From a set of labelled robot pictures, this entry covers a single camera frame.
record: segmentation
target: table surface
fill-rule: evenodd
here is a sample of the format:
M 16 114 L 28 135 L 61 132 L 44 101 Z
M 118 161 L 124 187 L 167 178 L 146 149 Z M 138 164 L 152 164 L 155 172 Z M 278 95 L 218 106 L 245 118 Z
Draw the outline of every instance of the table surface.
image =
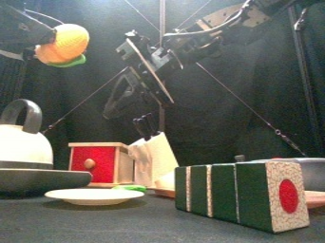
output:
M 310 221 L 308 228 L 265 233 L 176 210 L 154 191 L 112 206 L 0 196 L 0 242 L 325 242 L 325 207 L 310 210 Z

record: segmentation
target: black tray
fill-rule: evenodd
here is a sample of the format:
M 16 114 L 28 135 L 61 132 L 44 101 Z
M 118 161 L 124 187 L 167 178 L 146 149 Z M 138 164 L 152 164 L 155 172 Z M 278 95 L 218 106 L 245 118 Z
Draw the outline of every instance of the black tray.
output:
M 0 194 L 43 195 L 52 190 L 84 187 L 90 181 L 90 172 L 5 168 L 0 169 Z

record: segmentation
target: white kettle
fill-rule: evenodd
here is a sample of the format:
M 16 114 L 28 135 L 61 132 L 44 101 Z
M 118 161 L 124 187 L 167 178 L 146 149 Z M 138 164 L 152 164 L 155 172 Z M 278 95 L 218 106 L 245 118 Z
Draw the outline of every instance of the white kettle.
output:
M 25 109 L 24 124 L 16 119 Z M 53 168 L 53 152 L 48 139 L 39 133 L 41 111 L 24 99 L 12 101 L 0 117 L 0 168 Z

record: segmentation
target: red wooden box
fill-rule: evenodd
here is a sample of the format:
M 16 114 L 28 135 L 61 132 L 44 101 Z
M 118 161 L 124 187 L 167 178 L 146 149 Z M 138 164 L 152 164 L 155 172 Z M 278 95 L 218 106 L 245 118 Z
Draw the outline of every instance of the red wooden box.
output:
M 71 171 L 88 171 L 92 180 L 88 186 L 112 186 L 134 183 L 134 160 L 128 146 L 120 142 L 72 142 Z

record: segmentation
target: black backdrop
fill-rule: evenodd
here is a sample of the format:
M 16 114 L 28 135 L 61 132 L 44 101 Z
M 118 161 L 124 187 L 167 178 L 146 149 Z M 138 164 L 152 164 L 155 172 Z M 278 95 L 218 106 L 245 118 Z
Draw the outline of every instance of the black backdrop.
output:
M 71 68 L 55 68 L 37 60 L 28 62 L 21 98 L 35 101 L 43 110 L 44 130 L 126 66 L 116 47 L 124 33 L 135 29 L 159 41 L 160 5 L 156 0 L 29 0 L 27 9 L 53 16 L 65 23 L 87 28 L 90 44 L 87 63 Z M 186 21 L 183 27 L 217 9 L 242 1 L 166 1 L 166 31 Z M 324 5 L 313 7 L 310 24 L 304 33 L 309 41 L 309 65 L 313 71 L 313 101 L 317 110 L 317 136 L 322 138 L 324 119 Z M 310 123 L 304 82 L 291 37 L 287 12 L 269 25 L 261 40 L 249 46 L 222 48 L 219 58 L 206 58 L 199 64 L 254 108 L 265 121 L 281 129 L 310 157 L 322 156 L 321 145 Z M 190 65 L 166 80 L 175 105 L 164 110 L 164 133 L 180 165 L 233 162 L 243 154 L 247 160 L 274 157 L 302 157 L 274 134 L 273 129 L 234 95 L 207 75 L 198 65 Z M 122 141 L 139 139 L 132 118 L 159 108 L 152 103 L 136 103 L 118 119 L 103 118 L 103 108 L 112 84 L 68 113 L 45 133 L 55 152 L 55 167 L 65 169 L 69 142 Z

